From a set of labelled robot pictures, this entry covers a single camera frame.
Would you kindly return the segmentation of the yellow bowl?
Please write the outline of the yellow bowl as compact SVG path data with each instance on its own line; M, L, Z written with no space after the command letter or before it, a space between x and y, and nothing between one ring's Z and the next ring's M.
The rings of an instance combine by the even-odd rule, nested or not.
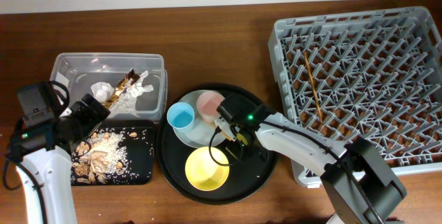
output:
M217 148L201 147L193 151L186 160L184 172L190 184L201 191L213 191L220 188L229 177L228 158Z

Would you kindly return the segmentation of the white napkin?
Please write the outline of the white napkin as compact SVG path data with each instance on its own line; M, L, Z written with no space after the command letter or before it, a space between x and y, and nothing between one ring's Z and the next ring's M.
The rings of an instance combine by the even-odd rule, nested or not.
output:
M119 97L118 101L114 103L108 110L110 115L108 118L115 118L120 114L136 114L136 102L137 99L144 93L150 93L154 90L152 84L143 85L144 80L148 77L149 72L145 70L139 76L140 78L134 83L134 85L128 87ZM103 104L113 93L115 87L111 86L108 82L96 82L90 87L93 92L93 97Z

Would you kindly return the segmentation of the gold brown candy wrapper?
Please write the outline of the gold brown candy wrapper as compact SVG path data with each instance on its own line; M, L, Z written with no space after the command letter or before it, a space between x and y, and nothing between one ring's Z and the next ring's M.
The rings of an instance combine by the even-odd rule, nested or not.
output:
M111 96L103 103L104 107L109 109L116 101L118 101L121 94L130 86L134 85L140 78L132 68L117 84Z

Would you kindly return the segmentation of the blue plastic cup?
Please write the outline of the blue plastic cup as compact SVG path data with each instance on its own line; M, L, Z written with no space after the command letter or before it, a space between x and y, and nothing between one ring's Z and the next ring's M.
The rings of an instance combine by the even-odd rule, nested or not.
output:
M176 131L188 133L194 128L195 111L190 104L177 102L168 109L166 119Z

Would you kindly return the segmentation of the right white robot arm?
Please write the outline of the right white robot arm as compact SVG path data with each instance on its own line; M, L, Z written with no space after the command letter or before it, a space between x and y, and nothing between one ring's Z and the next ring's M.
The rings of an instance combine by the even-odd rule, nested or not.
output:
M334 207L329 223L385 223L407 196L376 147L363 138L345 143L320 136L265 105L218 111L229 124L249 132L248 143L280 153L320 177Z

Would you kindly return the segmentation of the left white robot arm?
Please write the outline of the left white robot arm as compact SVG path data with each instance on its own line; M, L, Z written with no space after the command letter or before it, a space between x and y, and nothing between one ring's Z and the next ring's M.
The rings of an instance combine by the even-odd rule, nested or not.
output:
M109 111L92 95L73 104L70 115L60 116L55 96L20 95L25 129L10 138L7 160L19 173L29 223L76 223L70 182L70 148L93 132Z

